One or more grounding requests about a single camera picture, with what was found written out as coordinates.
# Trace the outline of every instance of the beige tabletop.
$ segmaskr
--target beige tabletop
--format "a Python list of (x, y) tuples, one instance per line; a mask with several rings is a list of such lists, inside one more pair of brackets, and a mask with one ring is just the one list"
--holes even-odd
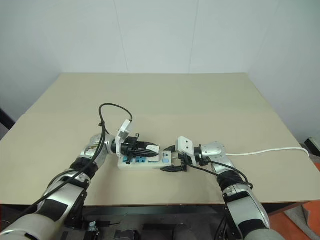
[[(65, 73), (0, 141), (0, 203), (29, 205), (50, 180), (69, 168), (99, 133), (98, 107), (124, 106), (133, 114), (133, 133), (162, 148), (179, 136), (195, 146), (213, 141), (227, 153), (299, 147), (248, 75)], [(113, 134), (127, 118), (103, 109)], [(262, 203), (320, 199), (320, 174), (299, 150), (230, 156), (254, 184)], [(214, 176), (188, 169), (123, 171), (107, 157), (88, 189), (86, 205), (223, 204)]]

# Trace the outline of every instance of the white wall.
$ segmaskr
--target white wall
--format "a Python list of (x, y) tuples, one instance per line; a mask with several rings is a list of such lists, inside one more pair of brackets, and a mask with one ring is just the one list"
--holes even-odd
[[(286, 11), (288, 7), (296, 10)], [(279, 75), (272, 67), (273, 58), (279, 57), (270, 49), (279, 56), (293, 51), (288, 61), (294, 62), (291, 58), (300, 59), (301, 51), (304, 58), (309, 56), (296, 49), (302, 41), (314, 50), (311, 60), (316, 60), (319, 32), (310, 20), (319, 20), (317, 10), (317, 0), (0, 0), (0, 105), (17, 120), (61, 72), (249, 72), (295, 136), (304, 138), (317, 128), (315, 122), (308, 129), (300, 127), (306, 122), (303, 105), (312, 94), (297, 97), (301, 86), (292, 85), (292, 75), (302, 72), (290, 71), (297, 66), (290, 63)], [(310, 16), (305, 18), (305, 11)], [(308, 29), (293, 45), (288, 42), (287, 50), (272, 42), (279, 29), (288, 28), (284, 13), (299, 22), (290, 27), (292, 34), (299, 36), (305, 24)], [(303, 79), (313, 83), (315, 95), (319, 72), (309, 66), (316, 65), (311, 60), (304, 71), (312, 71)], [(281, 82), (278, 92), (285, 92), (281, 101), (274, 98), (275, 81)], [(296, 108), (280, 108), (297, 99), (302, 103)]]

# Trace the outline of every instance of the white cable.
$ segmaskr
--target white cable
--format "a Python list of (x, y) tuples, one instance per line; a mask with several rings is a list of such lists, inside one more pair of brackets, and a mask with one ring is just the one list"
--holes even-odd
[(227, 153), (226, 155), (227, 156), (247, 156), (247, 155), (263, 154), (266, 152), (281, 151), (281, 150), (301, 150), (301, 151), (304, 151), (309, 157), (309, 152), (303, 147), (281, 147), (281, 148), (272, 148), (272, 149), (254, 151), (254, 152), (248, 152), (248, 153)]

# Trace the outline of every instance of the white power strip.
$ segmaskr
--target white power strip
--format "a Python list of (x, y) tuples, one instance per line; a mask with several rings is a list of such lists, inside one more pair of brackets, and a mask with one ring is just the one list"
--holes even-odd
[(127, 164), (127, 157), (119, 158), (118, 168), (121, 170), (151, 170), (161, 169), (163, 167), (171, 166), (171, 152), (159, 151), (158, 156), (154, 157), (142, 157), (137, 156), (131, 160), (130, 164)]

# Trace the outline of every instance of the table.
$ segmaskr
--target table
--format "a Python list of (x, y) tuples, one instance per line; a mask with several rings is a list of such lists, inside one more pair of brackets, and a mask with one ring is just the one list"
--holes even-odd
[[(98, 107), (133, 114), (133, 134), (165, 148), (179, 136), (195, 146), (218, 141), (227, 153), (299, 147), (245, 73), (64, 73), (0, 141), (0, 203), (30, 205), (100, 132)], [(127, 115), (103, 109), (116, 134)], [(320, 174), (299, 150), (230, 156), (262, 203), (320, 199)], [(107, 157), (88, 189), (86, 206), (220, 205), (221, 190), (196, 169), (123, 171)]]

